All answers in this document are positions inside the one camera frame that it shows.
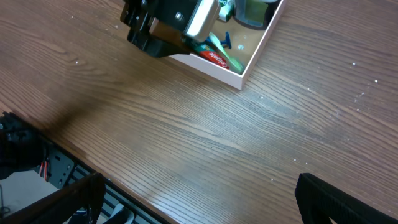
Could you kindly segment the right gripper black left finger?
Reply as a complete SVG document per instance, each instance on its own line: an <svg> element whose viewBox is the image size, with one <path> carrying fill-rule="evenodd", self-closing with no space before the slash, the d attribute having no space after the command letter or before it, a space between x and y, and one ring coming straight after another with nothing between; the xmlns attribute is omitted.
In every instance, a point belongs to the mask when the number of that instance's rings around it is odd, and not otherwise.
<svg viewBox="0 0 398 224"><path fill-rule="evenodd" d="M105 182L92 173L1 220L2 224L63 223L77 210L88 211L86 223L96 223L104 203Z"/></svg>

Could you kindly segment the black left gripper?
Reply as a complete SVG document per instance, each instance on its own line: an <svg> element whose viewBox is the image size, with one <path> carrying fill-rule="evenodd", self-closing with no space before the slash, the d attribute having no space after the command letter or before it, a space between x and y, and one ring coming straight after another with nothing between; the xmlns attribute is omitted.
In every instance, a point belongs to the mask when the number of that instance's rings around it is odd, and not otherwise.
<svg viewBox="0 0 398 224"><path fill-rule="evenodd" d="M198 0L125 0L120 20L129 27L127 40L148 55L189 55L183 33L198 4Z"/></svg>

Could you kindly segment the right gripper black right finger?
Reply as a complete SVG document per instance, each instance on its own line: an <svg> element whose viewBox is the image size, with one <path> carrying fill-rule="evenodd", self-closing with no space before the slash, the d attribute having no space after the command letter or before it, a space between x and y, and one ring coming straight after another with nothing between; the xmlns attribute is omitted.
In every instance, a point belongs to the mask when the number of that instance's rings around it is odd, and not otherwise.
<svg viewBox="0 0 398 224"><path fill-rule="evenodd" d="M310 173L299 175L295 198L306 224L397 224L386 215Z"/></svg>

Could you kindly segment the teal toothpaste tube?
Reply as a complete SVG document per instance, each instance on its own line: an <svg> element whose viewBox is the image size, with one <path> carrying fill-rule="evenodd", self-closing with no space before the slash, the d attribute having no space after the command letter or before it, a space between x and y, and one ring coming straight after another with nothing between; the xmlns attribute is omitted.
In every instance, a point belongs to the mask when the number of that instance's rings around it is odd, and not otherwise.
<svg viewBox="0 0 398 224"><path fill-rule="evenodd" d="M193 50L203 59L229 70L226 60L207 44L195 44Z"/></svg>

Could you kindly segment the blue disposable razor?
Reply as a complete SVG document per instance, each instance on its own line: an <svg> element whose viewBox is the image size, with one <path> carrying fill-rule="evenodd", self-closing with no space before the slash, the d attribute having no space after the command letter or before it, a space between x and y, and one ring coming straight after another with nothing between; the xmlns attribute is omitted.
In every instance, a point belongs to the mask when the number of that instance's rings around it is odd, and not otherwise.
<svg viewBox="0 0 398 224"><path fill-rule="evenodd" d="M215 45L215 42L218 41L218 43L223 47L223 48L232 48L231 44L231 38L229 32L225 32L225 38L221 40L218 38L214 33L210 32L209 36L206 38L205 43L206 44L213 44Z"/></svg>

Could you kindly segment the green toothbrush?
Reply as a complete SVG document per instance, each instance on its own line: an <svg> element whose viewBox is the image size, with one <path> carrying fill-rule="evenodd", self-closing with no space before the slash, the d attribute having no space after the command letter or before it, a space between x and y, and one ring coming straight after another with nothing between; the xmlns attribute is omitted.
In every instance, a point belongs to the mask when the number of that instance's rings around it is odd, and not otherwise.
<svg viewBox="0 0 398 224"><path fill-rule="evenodd" d="M226 60L229 68L231 68L233 72L241 75L244 71L243 64L236 57L228 53L228 48L223 48L218 43L218 41L215 42L214 46L216 47L217 51L222 55L222 57Z"/></svg>

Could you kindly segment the clear soap pump bottle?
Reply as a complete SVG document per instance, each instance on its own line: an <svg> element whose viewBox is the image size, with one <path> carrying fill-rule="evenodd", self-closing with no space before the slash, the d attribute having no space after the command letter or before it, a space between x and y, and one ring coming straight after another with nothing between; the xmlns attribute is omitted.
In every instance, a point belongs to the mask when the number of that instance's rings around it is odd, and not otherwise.
<svg viewBox="0 0 398 224"><path fill-rule="evenodd" d="M235 0L234 20L253 30L266 30L280 0Z"/></svg>

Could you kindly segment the green soap bar packet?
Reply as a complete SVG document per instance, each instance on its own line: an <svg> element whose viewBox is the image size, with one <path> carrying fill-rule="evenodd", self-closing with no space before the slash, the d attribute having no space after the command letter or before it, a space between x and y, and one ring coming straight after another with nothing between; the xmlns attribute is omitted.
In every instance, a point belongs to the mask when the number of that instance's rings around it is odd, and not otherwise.
<svg viewBox="0 0 398 224"><path fill-rule="evenodd" d="M218 19L223 22L228 22L234 14L235 0L218 0L220 11Z"/></svg>

